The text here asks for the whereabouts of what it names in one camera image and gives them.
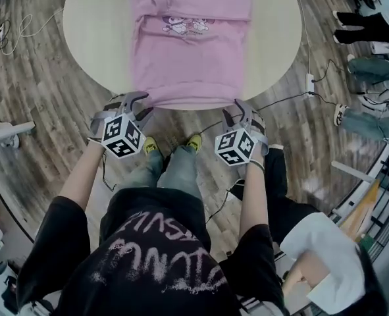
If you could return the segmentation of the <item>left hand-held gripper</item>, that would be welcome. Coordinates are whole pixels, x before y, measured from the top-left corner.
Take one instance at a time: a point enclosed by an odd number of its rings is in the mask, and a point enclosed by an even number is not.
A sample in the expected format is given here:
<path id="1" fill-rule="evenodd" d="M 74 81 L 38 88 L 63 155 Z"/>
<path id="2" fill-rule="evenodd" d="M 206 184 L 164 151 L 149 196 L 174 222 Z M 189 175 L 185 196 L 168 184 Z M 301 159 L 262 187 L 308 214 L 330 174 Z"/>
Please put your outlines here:
<path id="1" fill-rule="evenodd" d="M 139 153 L 145 142 L 142 130 L 153 116 L 154 108 L 136 113 L 134 104 L 148 97 L 147 92 L 130 92 L 122 95 L 120 106 L 109 105 L 94 114 L 90 120 L 90 140 L 102 145 L 117 159 Z"/>

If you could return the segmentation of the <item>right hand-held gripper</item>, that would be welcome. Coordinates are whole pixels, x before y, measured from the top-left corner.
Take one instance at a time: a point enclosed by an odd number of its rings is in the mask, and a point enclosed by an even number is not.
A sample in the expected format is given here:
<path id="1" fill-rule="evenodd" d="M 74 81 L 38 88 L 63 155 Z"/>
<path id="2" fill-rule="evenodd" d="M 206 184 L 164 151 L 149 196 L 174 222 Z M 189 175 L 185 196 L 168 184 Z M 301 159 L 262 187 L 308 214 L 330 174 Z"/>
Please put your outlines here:
<path id="1" fill-rule="evenodd" d="M 234 100 L 241 110 L 241 118 L 235 124 L 232 115 L 222 110 L 222 127 L 224 134 L 215 138 L 215 154 L 230 167 L 249 163 L 253 159 L 253 151 L 259 145 L 265 157 L 269 152 L 269 141 L 263 119 L 253 115 L 255 109 L 241 99 Z"/>

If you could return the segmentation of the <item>pink cartoon sweatshirt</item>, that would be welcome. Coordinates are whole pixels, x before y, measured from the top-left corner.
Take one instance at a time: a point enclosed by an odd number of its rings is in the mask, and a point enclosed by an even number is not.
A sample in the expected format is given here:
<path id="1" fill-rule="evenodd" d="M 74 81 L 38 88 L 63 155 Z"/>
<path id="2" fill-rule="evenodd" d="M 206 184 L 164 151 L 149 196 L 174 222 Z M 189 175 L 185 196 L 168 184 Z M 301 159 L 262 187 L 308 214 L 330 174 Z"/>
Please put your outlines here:
<path id="1" fill-rule="evenodd" d="M 130 0 L 132 81 L 159 106 L 231 103 L 244 87 L 252 0 Z"/>

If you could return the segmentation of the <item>person's left forearm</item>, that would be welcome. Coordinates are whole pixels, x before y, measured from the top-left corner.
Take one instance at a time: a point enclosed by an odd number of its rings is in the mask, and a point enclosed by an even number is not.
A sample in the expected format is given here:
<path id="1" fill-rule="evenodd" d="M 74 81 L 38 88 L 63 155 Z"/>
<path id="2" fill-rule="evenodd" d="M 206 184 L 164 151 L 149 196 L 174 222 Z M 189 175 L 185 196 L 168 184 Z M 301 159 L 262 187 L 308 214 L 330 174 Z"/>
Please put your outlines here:
<path id="1" fill-rule="evenodd" d="M 102 145 L 89 142 L 67 178 L 59 196 L 72 200 L 85 211 L 104 151 Z"/>

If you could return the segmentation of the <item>person's right forearm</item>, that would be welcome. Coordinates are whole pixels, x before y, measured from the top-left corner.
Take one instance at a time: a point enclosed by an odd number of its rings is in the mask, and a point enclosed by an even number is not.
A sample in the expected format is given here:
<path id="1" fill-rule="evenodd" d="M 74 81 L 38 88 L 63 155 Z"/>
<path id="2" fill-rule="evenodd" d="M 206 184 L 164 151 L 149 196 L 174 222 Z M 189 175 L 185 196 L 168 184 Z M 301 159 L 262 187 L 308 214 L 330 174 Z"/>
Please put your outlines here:
<path id="1" fill-rule="evenodd" d="M 252 227 L 269 223 L 263 163 L 263 157 L 258 154 L 246 167 L 239 239 Z"/>

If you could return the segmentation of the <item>person's black printed t-shirt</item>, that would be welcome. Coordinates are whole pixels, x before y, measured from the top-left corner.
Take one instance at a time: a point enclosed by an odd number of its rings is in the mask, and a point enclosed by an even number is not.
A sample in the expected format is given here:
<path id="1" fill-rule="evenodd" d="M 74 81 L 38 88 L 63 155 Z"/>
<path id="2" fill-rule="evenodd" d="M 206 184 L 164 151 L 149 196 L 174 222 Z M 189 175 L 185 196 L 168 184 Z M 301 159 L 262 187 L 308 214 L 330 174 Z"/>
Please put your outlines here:
<path id="1" fill-rule="evenodd" d="M 100 232 L 91 250 L 84 210 L 55 197 L 18 276 L 18 307 L 60 292 L 52 316 L 241 316 L 240 298 L 254 298 L 289 316 L 266 224 L 217 262 L 198 198 L 127 188 L 112 198 Z"/>

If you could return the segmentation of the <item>person's left yellow shoe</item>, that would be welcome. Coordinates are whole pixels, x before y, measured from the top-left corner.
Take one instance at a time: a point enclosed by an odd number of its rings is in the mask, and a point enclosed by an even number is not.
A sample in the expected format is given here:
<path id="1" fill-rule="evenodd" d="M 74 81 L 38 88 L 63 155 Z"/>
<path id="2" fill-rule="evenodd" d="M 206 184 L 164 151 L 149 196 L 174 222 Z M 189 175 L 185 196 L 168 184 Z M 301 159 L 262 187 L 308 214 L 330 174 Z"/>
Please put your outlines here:
<path id="1" fill-rule="evenodd" d="M 158 148 L 158 145 L 157 145 L 157 142 L 155 141 L 155 139 L 151 136 L 148 136 L 145 139 L 145 142 L 143 144 L 144 153 L 147 155 L 147 154 L 151 153 L 152 151 L 158 151 L 158 150 L 159 150 L 159 148 Z"/>

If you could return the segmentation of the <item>person's yellow shoe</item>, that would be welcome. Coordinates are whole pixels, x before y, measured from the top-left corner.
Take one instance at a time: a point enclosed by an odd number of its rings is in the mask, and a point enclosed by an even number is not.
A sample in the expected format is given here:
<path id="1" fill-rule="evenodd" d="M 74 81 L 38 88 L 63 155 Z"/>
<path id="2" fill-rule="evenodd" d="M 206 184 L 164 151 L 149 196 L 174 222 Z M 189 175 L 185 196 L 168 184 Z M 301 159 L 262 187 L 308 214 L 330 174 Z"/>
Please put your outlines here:
<path id="1" fill-rule="evenodd" d="M 191 147 L 194 149 L 196 153 L 199 152 L 202 146 L 202 137 L 200 134 L 194 134 L 186 144 L 187 147 Z"/>
<path id="2" fill-rule="evenodd" d="M 158 151 L 158 150 L 159 150 L 159 148 L 158 148 L 158 145 L 157 145 L 157 142 L 155 141 L 155 139 L 151 136 L 148 136 L 145 139 L 145 142 L 143 144 L 144 153 L 147 155 L 147 154 L 151 153 L 152 151 Z"/>

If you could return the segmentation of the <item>person's right yellow shoe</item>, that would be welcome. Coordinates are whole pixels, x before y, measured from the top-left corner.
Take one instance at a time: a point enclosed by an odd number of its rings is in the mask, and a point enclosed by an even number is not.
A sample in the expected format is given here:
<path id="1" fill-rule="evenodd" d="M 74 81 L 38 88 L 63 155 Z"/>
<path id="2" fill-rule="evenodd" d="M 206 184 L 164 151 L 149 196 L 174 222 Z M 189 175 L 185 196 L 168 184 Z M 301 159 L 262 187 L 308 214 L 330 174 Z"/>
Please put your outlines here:
<path id="1" fill-rule="evenodd" d="M 191 147 L 194 149 L 196 153 L 199 152 L 202 146 L 202 137 L 200 134 L 194 134 L 186 144 L 187 147 Z"/>

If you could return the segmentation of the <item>wooden board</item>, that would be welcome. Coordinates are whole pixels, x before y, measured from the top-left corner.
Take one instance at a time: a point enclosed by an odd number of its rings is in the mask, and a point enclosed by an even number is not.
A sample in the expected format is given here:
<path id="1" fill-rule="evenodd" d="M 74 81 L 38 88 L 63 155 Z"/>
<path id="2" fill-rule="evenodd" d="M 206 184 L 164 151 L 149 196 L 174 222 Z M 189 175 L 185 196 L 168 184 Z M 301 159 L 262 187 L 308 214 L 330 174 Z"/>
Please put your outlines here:
<path id="1" fill-rule="evenodd" d="M 339 225 L 339 228 L 358 243 L 371 223 L 371 217 L 375 209 L 380 180 L 374 180 L 359 203 L 346 215 Z"/>

